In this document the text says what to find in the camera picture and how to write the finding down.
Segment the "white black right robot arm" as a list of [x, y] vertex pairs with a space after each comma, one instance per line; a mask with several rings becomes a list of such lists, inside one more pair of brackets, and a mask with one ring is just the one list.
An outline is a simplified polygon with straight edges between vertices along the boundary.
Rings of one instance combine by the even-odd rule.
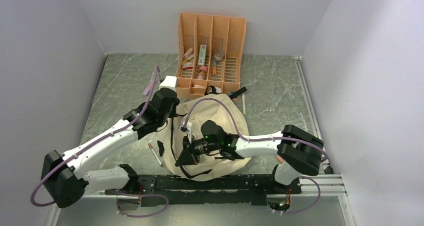
[[294, 125], [286, 125], [281, 132], [251, 137], [226, 133], [211, 120], [203, 123], [200, 130], [203, 135], [200, 139], [183, 137], [176, 167], [197, 165], [201, 155], [213, 151], [218, 151], [223, 159], [231, 161], [259, 155], [278, 155], [283, 162], [275, 166], [269, 183], [276, 193], [283, 192], [301, 175], [317, 176], [325, 155], [322, 140]]

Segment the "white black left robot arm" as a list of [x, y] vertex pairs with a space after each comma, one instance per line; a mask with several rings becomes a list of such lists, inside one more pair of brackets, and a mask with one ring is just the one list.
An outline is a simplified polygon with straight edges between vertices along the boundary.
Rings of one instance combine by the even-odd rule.
[[52, 204], [66, 208], [84, 195], [109, 189], [127, 194], [137, 192], [139, 176], [128, 164], [104, 170], [92, 170], [92, 166], [124, 146], [157, 132], [176, 114], [179, 103], [173, 89], [161, 88], [149, 101], [130, 110], [110, 129], [85, 144], [62, 154], [56, 150], [46, 154], [40, 183], [52, 197]]

